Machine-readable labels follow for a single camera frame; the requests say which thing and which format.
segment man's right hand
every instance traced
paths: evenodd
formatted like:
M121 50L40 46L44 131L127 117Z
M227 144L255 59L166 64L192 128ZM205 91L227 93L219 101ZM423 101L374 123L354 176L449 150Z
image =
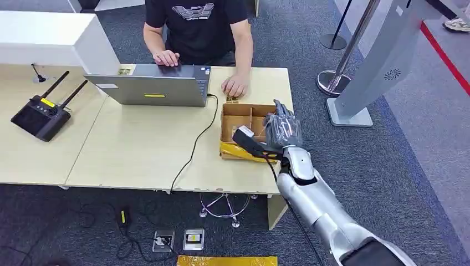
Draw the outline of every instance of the man's right hand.
M170 50L155 53L154 60L157 65L165 65L167 67L175 67L178 65L179 53L173 53Z

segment man's left hand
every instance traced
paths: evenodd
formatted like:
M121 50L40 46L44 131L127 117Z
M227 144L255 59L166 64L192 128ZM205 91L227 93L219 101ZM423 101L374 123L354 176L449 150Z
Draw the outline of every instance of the man's left hand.
M248 92L249 75L235 74L222 83L222 91L228 96L242 97Z

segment silver laptop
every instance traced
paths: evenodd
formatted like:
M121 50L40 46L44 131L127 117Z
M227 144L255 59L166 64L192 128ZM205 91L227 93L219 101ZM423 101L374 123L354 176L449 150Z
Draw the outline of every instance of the silver laptop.
M206 106L211 67L137 64L132 75L84 75L120 104Z

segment yellow tape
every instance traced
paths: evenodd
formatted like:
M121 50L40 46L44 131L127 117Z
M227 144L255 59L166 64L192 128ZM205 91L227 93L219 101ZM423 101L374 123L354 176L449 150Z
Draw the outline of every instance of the yellow tape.
M51 103L50 101L48 101L47 99L45 98L41 98L41 101L47 105L49 105L50 107L54 107L55 104Z
M145 97L151 97L151 98L164 98L165 96L163 94L144 94Z
M246 150L242 149L240 146L237 146L236 144L231 144L231 143L221 141L220 151L226 154L230 154L230 155L237 156L237 157L247 159L247 160L252 160L255 162L266 162L266 160L263 158L253 157L253 155L248 153Z
M277 266L277 257L214 258L179 255L178 266Z

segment sneaker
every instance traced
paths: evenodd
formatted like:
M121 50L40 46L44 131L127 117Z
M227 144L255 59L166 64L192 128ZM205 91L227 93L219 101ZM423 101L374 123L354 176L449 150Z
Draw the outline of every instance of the sneaker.
M447 29L455 30L457 32L470 32L470 26L461 18L446 21L442 25Z

